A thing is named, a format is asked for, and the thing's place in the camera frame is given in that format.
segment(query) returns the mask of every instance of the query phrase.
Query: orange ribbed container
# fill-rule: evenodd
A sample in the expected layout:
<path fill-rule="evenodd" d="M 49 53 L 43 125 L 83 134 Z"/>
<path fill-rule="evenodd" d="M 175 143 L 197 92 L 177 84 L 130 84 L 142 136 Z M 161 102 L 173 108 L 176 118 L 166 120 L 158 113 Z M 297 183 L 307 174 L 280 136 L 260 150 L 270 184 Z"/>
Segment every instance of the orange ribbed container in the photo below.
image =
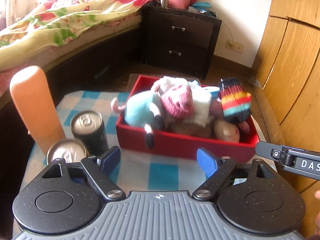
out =
<path fill-rule="evenodd" d="M 10 81 L 10 94 L 30 135 L 44 154 L 50 146 L 66 138 L 42 68 L 30 66 Z"/>

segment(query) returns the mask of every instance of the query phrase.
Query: gray ribbed plate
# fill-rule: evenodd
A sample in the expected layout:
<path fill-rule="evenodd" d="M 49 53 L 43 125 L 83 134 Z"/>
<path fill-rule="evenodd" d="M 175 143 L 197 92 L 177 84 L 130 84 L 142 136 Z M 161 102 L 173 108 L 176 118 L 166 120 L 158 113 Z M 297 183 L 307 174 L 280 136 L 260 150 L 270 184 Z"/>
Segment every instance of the gray ribbed plate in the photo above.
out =
<path fill-rule="evenodd" d="M 108 203 L 91 224 L 74 233 L 40 236 L 24 231 L 18 240 L 299 240 L 296 232 L 284 236 L 247 235 L 224 222 L 209 202 L 186 191 L 137 192 Z"/>

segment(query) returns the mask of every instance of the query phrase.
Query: can pull tab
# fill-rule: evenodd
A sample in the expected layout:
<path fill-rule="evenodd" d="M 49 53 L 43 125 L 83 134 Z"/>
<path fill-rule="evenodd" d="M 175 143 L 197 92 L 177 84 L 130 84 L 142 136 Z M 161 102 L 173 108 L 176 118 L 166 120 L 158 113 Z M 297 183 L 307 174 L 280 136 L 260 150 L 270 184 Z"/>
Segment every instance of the can pull tab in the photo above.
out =
<path fill-rule="evenodd" d="M 83 114 L 79 118 L 81 126 L 94 125 L 89 115 Z"/>

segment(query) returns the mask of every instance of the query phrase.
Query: floral blanket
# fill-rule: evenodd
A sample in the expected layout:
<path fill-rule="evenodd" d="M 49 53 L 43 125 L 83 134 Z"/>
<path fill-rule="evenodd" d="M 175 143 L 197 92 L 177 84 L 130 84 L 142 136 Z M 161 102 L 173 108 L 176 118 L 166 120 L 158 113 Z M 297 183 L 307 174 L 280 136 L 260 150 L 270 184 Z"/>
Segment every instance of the floral blanket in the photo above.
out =
<path fill-rule="evenodd" d="M 133 16 L 149 1 L 49 0 L 0 31 L 0 72 L 49 46 L 63 46 L 90 28 Z"/>

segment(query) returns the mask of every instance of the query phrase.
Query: red box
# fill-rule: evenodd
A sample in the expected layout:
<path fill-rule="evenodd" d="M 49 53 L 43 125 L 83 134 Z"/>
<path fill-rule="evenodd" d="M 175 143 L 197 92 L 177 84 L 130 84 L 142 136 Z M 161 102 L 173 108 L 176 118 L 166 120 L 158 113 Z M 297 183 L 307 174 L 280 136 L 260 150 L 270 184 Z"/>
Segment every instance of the red box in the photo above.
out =
<path fill-rule="evenodd" d="M 158 79 L 160 78 L 140 75 L 131 90 L 129 98 L 134 94 L 149 90 Z M 145 130 L 125 124 L 123 114 L 119 116 L 116 122 L 116 131 L 119 145 L 123 149 L 196 160 L 197 150 L 204 147 L 218 157 L 230 156 L 239 163 L 246 163 L 255 154 L 254 149 L 259 142 L 257 130 L 251 117 L 247 122 L 251 131 L 249 134 L 240 131 L 239 143 L 155 130 L 155 147 L 153 149 L 147 149 L 145 146 Z"/>

